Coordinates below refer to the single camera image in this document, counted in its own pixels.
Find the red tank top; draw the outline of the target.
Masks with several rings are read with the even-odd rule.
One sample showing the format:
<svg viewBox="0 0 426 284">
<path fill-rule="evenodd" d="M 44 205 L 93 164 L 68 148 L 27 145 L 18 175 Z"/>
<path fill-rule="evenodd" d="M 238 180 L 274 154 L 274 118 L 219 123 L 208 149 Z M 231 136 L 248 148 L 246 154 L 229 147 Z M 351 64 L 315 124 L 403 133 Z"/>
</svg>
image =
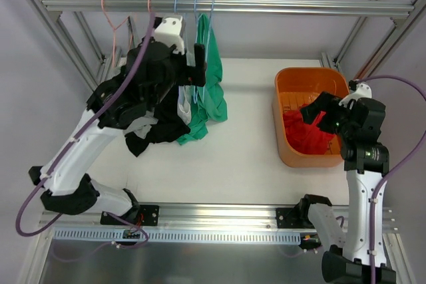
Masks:
<svg viewBox="0 0 426 284">
<path fill-rule="evenodd" d="M 282 118 L 288 144 L 301 154 L 337 154 L 340 151 L 340 141 L 337 135 L 323 132 L 317 127 L 324 115 L 325 112 L 321 111 L 312 124 L 306 124 L 299 110 L 289 110 L 283 113 Z"/>
</svg>

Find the green tank top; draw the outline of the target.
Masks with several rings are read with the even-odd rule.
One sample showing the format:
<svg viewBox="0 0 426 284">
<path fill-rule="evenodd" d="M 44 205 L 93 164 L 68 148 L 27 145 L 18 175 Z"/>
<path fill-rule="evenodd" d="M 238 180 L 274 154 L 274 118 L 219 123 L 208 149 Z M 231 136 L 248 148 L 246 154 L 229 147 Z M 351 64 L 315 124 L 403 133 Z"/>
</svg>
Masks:
<svg viewBox="0 0 426 284">
<path fill-rule="evenodd" d="M 199 16 L 198 43 L 206 47 L 209 19 L 205 14 Z M 210 38 L 210 49 L 206 70 L 206 84 L 199 88 L 198 104 L 194 104 L 192 91 L 192 120 L 187 126 L 190 132 L 177 139 L 180 145 L 188 142 L 201 140 L 207 135 L 207 122 L 224 122 L 228 119 L 228 109 L 224 98 L 224 91 L 220 86 L 223 77 L 222 61 L 216 43 L 214 30 L 212 28 Z"/>
</svg>

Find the light blue hanger with green top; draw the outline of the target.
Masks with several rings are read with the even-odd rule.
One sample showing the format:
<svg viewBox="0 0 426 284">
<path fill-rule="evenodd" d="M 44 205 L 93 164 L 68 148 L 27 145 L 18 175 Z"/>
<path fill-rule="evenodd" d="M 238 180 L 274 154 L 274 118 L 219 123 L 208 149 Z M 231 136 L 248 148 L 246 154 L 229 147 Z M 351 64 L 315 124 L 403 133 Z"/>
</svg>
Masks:
<svg viewBox="0 0 426 284">
<path fill-rule="evenodd" d="M 198 14 L 198 10 L 197 10 L 197 4 L 198 4 L 198 0 L 194 0 L 194 20 L 196 23 L 196 35 L 195 35 L 195 40 L 194 40 L 194 44 L 198 44 L 198 32 L 199 32 L 199 14 Z M 198 97 L 199 97 L 199 91 L 200 89 L 198 88 L 198 86 L 194 87 L 194 92 L 193 92 L 193 101 L 194 104 L 198 104 Z"/>
</svg>

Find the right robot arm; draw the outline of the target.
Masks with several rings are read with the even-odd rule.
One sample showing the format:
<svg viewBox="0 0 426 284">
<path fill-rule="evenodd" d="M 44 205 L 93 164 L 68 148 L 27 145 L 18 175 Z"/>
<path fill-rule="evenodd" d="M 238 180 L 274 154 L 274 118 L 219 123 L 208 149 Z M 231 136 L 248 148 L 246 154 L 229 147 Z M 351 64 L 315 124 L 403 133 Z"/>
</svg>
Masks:
<svg viewBox="0 0 426 284">
<path fill-rule="evenodd" d="M 298 223 L 315 228 L 325 251 L 321 272 L 326 283 L 396 283 L 383 244 L 383 195 L 389 151 L 379 142 L 385 105 L 371 97 L 343 99 L 321 93 L 301 109 L 303 121 L 341 141 L 349 190 L 347 229 L 333 214 L 331 202 L 307 194 L 300 201 Z"/>
</svg>

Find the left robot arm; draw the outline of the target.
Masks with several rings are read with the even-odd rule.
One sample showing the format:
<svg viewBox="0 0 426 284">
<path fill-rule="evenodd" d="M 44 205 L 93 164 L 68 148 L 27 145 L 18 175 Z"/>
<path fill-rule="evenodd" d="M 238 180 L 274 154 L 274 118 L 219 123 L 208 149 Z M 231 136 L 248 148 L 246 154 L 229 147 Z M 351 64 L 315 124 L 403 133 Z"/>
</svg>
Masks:
<svg viewBox="0 0 426 284">
<path fill-rule="evenodd" d="M 195 64 L 177 44 L 154 38 L 129 50 L 119 73 L 102 82 L 87 100 L 81 120 L 56 158 L 33 166 L 29 175 L 44 191 L 44 208 L 59 215 L 96 212 L 115 215 L 124 225 L 141 213 L 138 200 L 126 188 L 96 182 L 87 172 L 104 148 L 136 120 L 162 108 L 179 86 L 206 82 L 205 46 L 194 45 Z"/>
</svg>

